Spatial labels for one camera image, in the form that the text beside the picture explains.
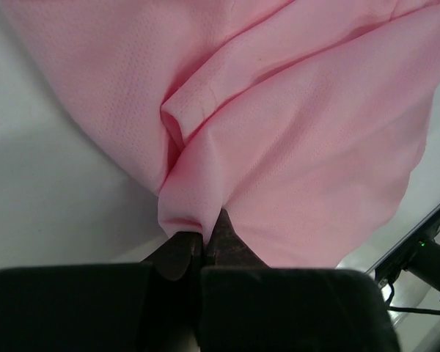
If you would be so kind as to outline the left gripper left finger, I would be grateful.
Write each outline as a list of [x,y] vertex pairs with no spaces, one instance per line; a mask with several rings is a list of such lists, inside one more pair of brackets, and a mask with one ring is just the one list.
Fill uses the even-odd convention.
[[179,232],[138,263],[0,270],[0,351],[142,351],[192,313],[202,237]]

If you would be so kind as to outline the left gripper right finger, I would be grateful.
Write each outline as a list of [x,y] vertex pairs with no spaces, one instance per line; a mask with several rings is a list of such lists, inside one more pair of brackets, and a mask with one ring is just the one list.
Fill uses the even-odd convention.
[[202,351],[398,351],[381,292],[366,274],[268,267],[222,210],[200,272]]

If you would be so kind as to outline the pink t-shirt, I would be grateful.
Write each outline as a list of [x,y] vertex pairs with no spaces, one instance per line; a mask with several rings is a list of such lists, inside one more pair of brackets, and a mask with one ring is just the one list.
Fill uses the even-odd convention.
[[334,267],[396,213],[440,84],[440,1],[2,1],[81,129],[276,267]]

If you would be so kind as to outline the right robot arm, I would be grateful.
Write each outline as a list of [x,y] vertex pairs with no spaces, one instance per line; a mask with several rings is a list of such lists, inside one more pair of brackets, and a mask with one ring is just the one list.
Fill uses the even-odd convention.
[[439,233],[440,208],[377,264],[376,282],[394,284],[401,271],[408,271],[440,292]]

